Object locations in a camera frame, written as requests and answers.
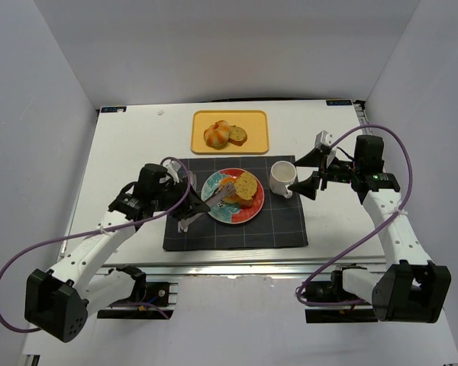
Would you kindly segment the bread slice back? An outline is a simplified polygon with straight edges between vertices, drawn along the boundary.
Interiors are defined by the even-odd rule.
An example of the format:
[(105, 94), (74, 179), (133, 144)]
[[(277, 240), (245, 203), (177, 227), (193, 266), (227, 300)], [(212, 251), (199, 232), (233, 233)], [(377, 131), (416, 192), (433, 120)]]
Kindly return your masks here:
[(234, 187), (237, 203), (243, 208), (250, 207), (259, 187), (256, 177), (250, 172), (243, 172), (236, 178)]

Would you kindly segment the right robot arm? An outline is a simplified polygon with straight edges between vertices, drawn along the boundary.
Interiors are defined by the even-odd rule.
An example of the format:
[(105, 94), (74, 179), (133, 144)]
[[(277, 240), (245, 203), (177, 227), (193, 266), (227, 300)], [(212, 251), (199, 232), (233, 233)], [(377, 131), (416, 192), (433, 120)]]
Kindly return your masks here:
[(383, 169), (382, 138), (358, 136), (354, 154), (347, 161), (336, 157), (332, 142), (327, 131), (317, 135), (314, 149), (295, 163), (315, 171), (289, 189), (314, 200), (329, 182), (349, 184), (373, 222), (375, 229), (367, 238), (379, 238), (386, 270), (376, 274), (361, 265), (341, 265), (327, 283), (316, 281), (311, 274), (295, 290), (298, 301), (308, 307), (367, 303), (379, 321), (435, 323), (451, 274), (446, 266), (434, 264), (415, 235), (403, 209), (407, 198), (401, 195), (396, 177)]

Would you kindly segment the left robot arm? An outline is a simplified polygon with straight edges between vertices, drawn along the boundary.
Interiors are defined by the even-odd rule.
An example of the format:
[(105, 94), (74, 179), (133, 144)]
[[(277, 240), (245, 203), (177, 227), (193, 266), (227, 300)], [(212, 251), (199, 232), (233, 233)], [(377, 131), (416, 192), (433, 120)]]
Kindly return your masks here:
[(147, 163), (138, 179), (126, 184), (108, 205), (97, 230), (82, 236), (82, 242), (47, 271), (37, 269), (28, 277), (26, 320), (70, 342), (99, 310), (142, 304), (147, 281), (139, 268), (120, 265), (94, 281), (97, 271), (145, 223), (167, 215), (181, 220), (208, 210), (182, 161), (165, 158), (160, 164)]

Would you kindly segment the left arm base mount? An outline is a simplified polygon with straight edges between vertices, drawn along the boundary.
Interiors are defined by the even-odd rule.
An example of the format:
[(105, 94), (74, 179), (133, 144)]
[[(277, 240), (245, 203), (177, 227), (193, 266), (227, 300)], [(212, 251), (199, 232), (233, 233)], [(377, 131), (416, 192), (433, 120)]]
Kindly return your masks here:
[(98, 319), (169, 320), (174, 313), (179, 284), (147, 282), (142, 300), (119, 300), (113, 307), (99, 310)]

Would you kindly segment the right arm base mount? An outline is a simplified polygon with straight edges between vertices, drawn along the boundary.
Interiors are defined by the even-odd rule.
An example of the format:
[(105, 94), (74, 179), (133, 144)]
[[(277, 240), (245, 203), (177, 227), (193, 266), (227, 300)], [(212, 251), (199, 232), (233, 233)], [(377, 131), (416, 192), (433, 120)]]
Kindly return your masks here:
[(324, 307), (322, 303), (349, 303), (357, 299), (355, 295), (338, 290), (331, 281), (312, 281), (302, 292), (302, 297), (308, 302), (318, 303), (317, 307), (309, 307), (305, 310), (305, 320), (308, 324), (378, 322), (368, 303)]

